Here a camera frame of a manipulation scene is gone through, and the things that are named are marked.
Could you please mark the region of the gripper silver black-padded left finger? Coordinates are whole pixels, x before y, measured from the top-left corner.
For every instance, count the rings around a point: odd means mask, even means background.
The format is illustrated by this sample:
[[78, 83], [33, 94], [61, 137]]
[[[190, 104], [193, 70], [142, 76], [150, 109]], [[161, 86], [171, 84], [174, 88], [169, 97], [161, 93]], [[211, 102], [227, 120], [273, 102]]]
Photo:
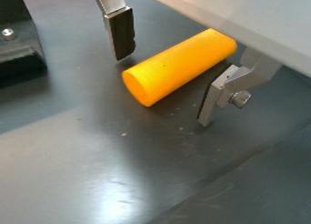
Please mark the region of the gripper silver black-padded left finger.
[[133, 8], [126, 0], [97, 0], [103, 21], [111, 37], [115, 59], [122, 60], [135, 50], [135, 29]]

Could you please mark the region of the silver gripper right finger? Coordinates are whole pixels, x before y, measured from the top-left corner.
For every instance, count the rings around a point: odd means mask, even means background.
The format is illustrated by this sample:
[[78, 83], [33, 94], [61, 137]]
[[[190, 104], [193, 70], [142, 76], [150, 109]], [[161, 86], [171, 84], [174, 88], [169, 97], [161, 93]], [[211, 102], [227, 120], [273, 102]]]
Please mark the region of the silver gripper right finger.
[[241, 66], [231, 65], [210, 84], [198, 114], [198, 122], [207, 126], [214, 110], [227, 104], [243, 108], [250, 101], [250, 89], [267, 83], [282, 64], [271, 57], [246, 48], [241, 57]]

